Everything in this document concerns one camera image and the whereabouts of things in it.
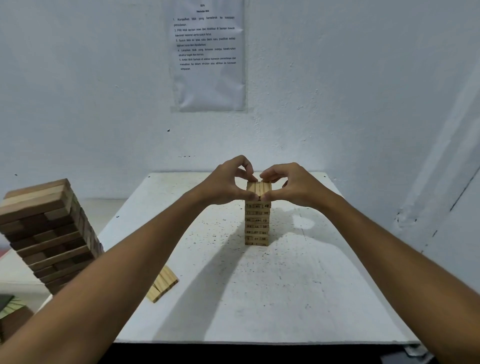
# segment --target instruction sheet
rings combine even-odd
[[[166,0],[179,111],[245,109],[243,0]]]

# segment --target white table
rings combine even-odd
[[[148,175],[100,234],[105,249],[207,175]],[[314,176],[339,193],[326,174]],[[195,220],[167,262],[179,283],[157,303],[144,299],[116,341],[418,342],[322,214],[275,201],[273,242],[245,246],[243,205],[211,206]]]

